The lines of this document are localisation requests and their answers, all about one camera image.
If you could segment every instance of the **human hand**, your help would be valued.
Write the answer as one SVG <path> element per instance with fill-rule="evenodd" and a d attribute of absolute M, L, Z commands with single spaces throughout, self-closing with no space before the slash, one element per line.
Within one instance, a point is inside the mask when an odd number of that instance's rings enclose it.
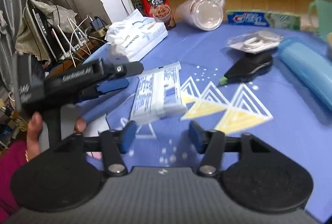
<path fill-rule="evenodd" d="M 40 154 L 38 137 L 42 128 L 43 128 L 42 116 L 39 112 L 35 112 L 28 123 L 28 131 L 27 131 L 27 155 L 29 161 Z M 76 131 L 79 132 L 85 131 L 86 122 L 82 117 L 79 117 L 77 119 L 75 124 L 75 129 Z"/>

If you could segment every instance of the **blue plastic container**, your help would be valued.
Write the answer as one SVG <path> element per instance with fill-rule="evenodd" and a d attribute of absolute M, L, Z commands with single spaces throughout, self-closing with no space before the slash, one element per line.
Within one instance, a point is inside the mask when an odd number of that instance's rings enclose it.
<path fill-rule="evenodd" d="M 332 64 L 308 48 L 297 37 L 283 40 L 279 46 L 281 60 L 332 110 Z"/>

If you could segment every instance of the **green highlighter cap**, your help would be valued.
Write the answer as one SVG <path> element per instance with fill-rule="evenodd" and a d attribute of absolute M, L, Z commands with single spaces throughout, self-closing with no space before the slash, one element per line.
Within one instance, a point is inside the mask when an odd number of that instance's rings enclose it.
<path fill-rule="evenodd" d="M 220 80 L 219 80 L 219 84 L 220 85 L 225 85 L 227 83 L 227 78 L 226 77 L 222 77 Z"/>

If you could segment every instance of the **green mug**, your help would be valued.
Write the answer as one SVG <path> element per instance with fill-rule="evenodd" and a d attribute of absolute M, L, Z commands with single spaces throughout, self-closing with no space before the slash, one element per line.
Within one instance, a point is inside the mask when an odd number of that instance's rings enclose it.
<path fill-rule="evenodd" d="M 312 23 L 312 10 L 316 6 L 318 14 L 318 28 L 314 28 L 314 31 L 319 32 L 320 37 L 327 41 L 327 35 L 332 32 L 332 0 L 315 0 L 309 4 L 309 20 L 311 26 Z"/>

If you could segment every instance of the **toothpaste box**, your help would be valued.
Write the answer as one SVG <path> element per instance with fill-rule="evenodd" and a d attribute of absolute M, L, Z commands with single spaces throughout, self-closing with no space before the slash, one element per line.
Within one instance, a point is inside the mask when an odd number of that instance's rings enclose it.
<path fill-rule="evenodd" d="M 300 15 L 264 10 L 227 10 L 229 24 L 300 30 Z"/>

